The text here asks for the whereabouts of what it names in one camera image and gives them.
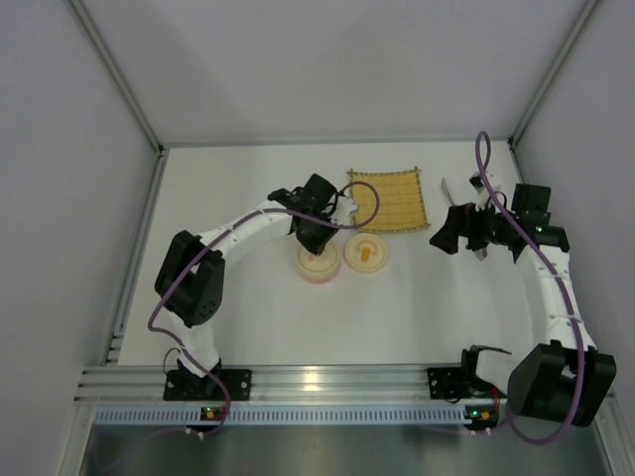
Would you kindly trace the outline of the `cream lid with pink handle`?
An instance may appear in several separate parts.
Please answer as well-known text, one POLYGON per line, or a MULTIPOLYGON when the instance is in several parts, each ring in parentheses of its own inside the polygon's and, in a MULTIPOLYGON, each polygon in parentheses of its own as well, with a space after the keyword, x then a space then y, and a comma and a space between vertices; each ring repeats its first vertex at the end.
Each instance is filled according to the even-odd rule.
POLYGON ((298 269, 300 267, 311 270, 324 270, 341 265, 341 253, 334 242, 328 242, 321 255, 313 255, 303 246, 296 252, 298 269))

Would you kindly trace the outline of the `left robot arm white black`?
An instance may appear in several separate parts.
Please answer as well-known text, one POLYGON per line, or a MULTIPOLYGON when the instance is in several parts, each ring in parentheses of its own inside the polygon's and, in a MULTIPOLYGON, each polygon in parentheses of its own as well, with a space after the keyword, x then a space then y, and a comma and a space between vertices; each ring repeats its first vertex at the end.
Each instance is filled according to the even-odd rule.
POLYGON ((219 310, 229 269, 270 241, 296 237, 314 255, 336 234, 332 216, 342 192, 313 174, 292 190, 279 188, 256 209, 204 233, 187 230, 173 238, 155 281, 155 291, 172 322, 170 332, 182 349, 178 369, 193 387, 214 387, 220 357, 211 318, 219 310))

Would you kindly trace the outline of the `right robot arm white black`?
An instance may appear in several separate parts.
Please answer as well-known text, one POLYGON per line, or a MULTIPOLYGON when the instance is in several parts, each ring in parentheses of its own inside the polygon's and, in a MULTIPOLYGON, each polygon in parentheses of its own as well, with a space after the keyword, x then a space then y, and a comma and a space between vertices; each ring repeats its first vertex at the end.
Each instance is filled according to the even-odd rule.
POLYGON ((550 222, 550 197, 547 186, 519 183, 506 213, 490 198, 481 204, 453 203, 430 243, 450 255, 457 253, 461 238, 469 251, 506 247, 529 305, 530 350, 473 344, 461 353, 457 385, 470 391, 496 388, 516 416, 568 419, 587 427, 617 369, 614 357, 599 352, 584 328, 572 289, 570 244, 566 231, 550 222))

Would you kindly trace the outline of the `metal tongs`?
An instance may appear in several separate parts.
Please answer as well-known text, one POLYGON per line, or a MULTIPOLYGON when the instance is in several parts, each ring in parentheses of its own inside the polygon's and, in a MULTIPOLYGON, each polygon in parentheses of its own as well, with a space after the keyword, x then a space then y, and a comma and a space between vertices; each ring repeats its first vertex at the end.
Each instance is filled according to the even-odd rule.
MULTIPOLYGON (((451 191, 449 189, 448 183, 447 183, 445 178, 441 179, 441 190, 442 190, 442 193, 443 193, 445 199, 447 200, 448 204, 450 206, 455 206, 456 202, 455 202, 455 200, 454 200, 454 198, 453 198, 453 196, 451 194, 451 191)), ((488 256, 486 248, 475 250, 473 252, 473 254, 479 261, 484 261, 487 258, 487 256, 488 256)))

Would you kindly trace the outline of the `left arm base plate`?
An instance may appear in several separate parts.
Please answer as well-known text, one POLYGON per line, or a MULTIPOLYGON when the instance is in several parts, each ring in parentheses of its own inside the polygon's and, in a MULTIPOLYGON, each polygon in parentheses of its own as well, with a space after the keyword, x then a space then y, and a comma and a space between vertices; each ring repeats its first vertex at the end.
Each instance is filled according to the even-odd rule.
MULTIPOLYGON (((252 372, 249 369, 220 369, 214 372, 231 401, 250 400, 252 372)), ((209 377, 198 377, 187 369, 167 373, 163 400, 168 402, 224 401, 220 386, 209 377)))

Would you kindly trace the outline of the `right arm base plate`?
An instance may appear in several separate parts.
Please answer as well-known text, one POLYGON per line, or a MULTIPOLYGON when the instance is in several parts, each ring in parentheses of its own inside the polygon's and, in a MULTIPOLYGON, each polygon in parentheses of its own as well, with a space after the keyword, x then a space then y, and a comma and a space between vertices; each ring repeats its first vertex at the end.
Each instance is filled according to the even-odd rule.
POLYGON ((463 367, 429 367, 430 397, 447 402, 493 398, 495 387, 470 374, 463 367))

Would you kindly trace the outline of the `cream lid with orange handle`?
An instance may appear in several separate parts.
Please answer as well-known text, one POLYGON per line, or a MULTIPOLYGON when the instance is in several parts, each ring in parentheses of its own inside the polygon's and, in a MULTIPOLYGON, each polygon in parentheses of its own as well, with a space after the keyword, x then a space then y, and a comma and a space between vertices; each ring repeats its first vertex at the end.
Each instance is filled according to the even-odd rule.
POLYGON ((358 233, 347 240, 344 258, 352 270, 362 274, 374 274, 386 265, 389 248, 386 241, 378 235, 358 233))

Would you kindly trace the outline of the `pink bowl white inside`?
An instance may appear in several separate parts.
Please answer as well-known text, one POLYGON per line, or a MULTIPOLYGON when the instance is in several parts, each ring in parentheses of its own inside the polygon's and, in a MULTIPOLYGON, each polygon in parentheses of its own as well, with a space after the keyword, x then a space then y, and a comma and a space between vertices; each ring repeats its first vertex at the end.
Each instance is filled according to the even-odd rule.
POLYGON ((324 270, 311 270, 307 268, 300 267, 299 273, 302 278, 308 283, 314 285, 321 285, 332 281, 338 274, 340 270, 339 266, 332 267, 324 270))

